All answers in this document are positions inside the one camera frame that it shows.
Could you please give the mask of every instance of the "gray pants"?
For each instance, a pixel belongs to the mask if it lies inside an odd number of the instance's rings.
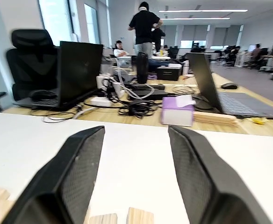
[[[147,43],[136,44],[135,45],[136,55],[138,55],[140,51],[146,53],[148,55],[148,59],[151,59],[152,58],[152,43],[147,42]]]

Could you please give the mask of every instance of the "black computer mouse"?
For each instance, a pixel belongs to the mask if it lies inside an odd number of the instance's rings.
[[[221,88],[224,90],[236,90],[238,88],[238,85],[236,85],[235,83],[225,83],[221,86]]]
[[[34,100],[36,100],[36,99],[53,99],[53,98],[56,98],[57,95],[54,92],[49,91],[49,90],[35,90],[29,94],[29,97]]]

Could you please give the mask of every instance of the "ceiling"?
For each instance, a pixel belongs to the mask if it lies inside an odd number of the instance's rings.
[[[150,11],[161,19],[168,18],[208,18],[230,17],[229,20],[164,20],[165,25],[242,25],[273,16],[273,0],[147,0]],[[159,10],[196,10],[196,9],[247,9],[245,13],[159,13]]]

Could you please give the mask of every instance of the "floor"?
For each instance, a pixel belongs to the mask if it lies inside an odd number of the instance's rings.
[[[212,71],[273,101],[273,80],[270,74],[258,70],[223,67],[213,64]]]

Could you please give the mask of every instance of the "fluorescent light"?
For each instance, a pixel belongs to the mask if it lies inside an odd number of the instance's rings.
[[[160,13],[245,13],[247,9],[215,9],[215,10],[168,10]]]
[[[225,18],[171,18],[171,19],[162,19],[162,20],[229,20],[229,17]]]

